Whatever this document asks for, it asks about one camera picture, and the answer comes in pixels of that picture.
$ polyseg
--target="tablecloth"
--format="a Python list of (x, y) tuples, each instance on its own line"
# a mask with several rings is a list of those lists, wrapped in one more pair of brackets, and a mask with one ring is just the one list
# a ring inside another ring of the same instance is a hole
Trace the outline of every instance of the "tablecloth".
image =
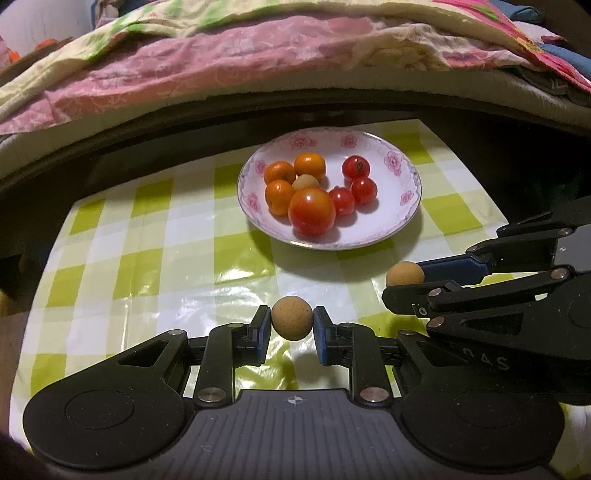
[[(28, 320), (11, 398), (11, 434), (26, 442), (22, 412), (44, 386), (172, 328), (207, 335), (248, 323), (260, 304), (298, 295), (335, 323), (359, 322), (381, 336), (424, 332), (414, 316), (381, 301), (385, 272), (400, 260), (463, 253), (495, 236), (505, 219), (453, 152), (418, 120), (360, 125), (403, 150), (423, 184), (420, 211), (376, 245), (341, 252), (280, 243), (256, 230), (236, 198), (243, 148), (201, 158), (77, 202), (51, 251)], [(495, 275), (486, 281), (512, 278)], [(194, 388), (194, 368), (186, 393)], [(394, 379), (389, 375), (395, 388)], [(334, 388), (343, 367), (319, 365), (312, 334), (271, 336), (266, 363), (236, 371), (240, 388)], [(585, 407), (565, 407), (569, 425), (554, 464), (585, 471)]]

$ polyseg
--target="small round fruit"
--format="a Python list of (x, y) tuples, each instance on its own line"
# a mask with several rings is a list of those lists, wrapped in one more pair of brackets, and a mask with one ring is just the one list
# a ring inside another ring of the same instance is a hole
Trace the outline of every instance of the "small round fruit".
[(296, 179), (295, 177), (296, 170), (294, 167), (283, 160), (269, 165), (265, 168), (265, 173), (263, 174), (265, 184), (267, 185), (275, 180), (285, 180), (287, 183), (292, 184)]
[(369, 162), (359, 155), (351, 155), (343, 162), (341, 171), (349, 181), (369, 177)]
[(308, 187), (320, 187), (320, 182), (318, 180), (316, 180), (316, 177), (313, 177), (312, 175), (308, 175), (307, 173), (304, 173), (303, 175), (300, 175), (299, 177), (297, 177), (294, 181), (294, 183), (291, 184), (291, 186), (295, 189), (295, 190), (301, 190), (301, 189), (306, 189)]
[(310, 333), (314, 324), (312, 308), (299, 297), (283, 297), (271, 309), (271, 323), (285, 340), (302, 340)]
[(318, 181), (322, 181), (326, 175), (326, 162), (324, 162), (324, 158), (318, 155), (318, 153), (301, 153), (295, 158), (294, 168), (295, 173), (298, 175), (307, 173), (315, 177)]
[(335, 187), (329, 191), (329, 195), (335, 204), (337, 216), (348, 215), (355, 210), (355, 197), (346, 188)]
[(425, 272), (413, 262), (398, 262), (386, 273), (386, 286), (423, 283)]
[(357, 179), (351, 184), (351, 193), (358, 205), (368, 205), (378, 196), (378, 186), (372, 179)]
[(335, 224), (336, 209), (328, 193), (309, 187), (295, 193), (287, 215), (299, 233), (322, 235)]
[(265, 189), (265, 201), (273, 215), (287, 215), (291, 198), (296, 191), (285, 180), (272, 181)]

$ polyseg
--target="plastic tablecloth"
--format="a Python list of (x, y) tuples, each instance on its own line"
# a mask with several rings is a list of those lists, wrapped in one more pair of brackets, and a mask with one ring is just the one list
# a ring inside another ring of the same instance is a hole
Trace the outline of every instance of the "plastic tablecloth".
[[(11, 397), (11, 434), (26, 443), (22, 412), (40, 389), (172, 328), (207, 335), (248, 323), (260, 304), (298, 295), (323, 305), (335, 323), (359, 322), (378, 335), (424, 332), (413, 316), (381, 301), (385, 273), (400, 260), (459, 254), (495, 236), (499, 209), (453, 152), (418, 120), (360, 125), (408, 155), (423, 184), (420, 211), (399, 233), (352, 251), (311, 251), (255, 229), (236, 198), (243, 148), (201, 158), (77, 202), (43, 272), (28, 319)], [(512, 278), (494, 275), (486, 281)], [(194, 388), (191, 372), (186, 393)], [(319, 365), (312, 334), (271, 336), (261, 367), (236, 371), (240, 388), (348, 386), (342, 367)], [(553, 464), (588, 471), (585, 407), (564, 407), (568, 425)]]

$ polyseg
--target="white plate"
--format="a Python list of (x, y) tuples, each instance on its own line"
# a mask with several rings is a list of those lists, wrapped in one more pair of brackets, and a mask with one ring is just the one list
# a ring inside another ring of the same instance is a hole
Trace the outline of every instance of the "white plate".
[[(265, 202), (266, 166), (278, 160), (293, 164), (306, 151), (326, 160), (327, 178), (322, 186), (327, 191), (345, 185), (341, 166), (351, 155), (367, 159), (369, 177), (378, 186), (373, 204), (337, 217), (332, 229), (315, 237), (296, 232), (286, 216), (270, 214)], [(254, 152), (238, 177), (238, 202), (258, 229), (281, 242), (315, 250), (349, 250), (377, 243), (403, 228), (420, 200), (421, 180), (408, 157), (382, 138), (350, 128), (318, 127), (282, 135)]]

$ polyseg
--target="cherry tomato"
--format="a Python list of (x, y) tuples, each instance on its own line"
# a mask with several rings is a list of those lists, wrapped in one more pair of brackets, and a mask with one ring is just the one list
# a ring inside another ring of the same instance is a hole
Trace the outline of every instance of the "cherry tomato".
[(293, 228), (304, 235), (321, 235), (335, 224), (336, 209), (330, 195), (319, 188), (296, 191), (287, 210)]
[(351, 184), (351, 193), (358, 205), (368, 205), (378, 196), (378, 186), (372, 179), (357, 179)]
[(369, 162), (359, 155), (351, 155), (341, 168), (345, 180), (354, 181), (369, 177)]
[(335, 187), (329, 192), (329, 195), (335, 203), (336, 214), (338, 216), (348, 215), (355, 210), (355, 197), (353, 197), (353, 194), (349, 190), (343, 187)]

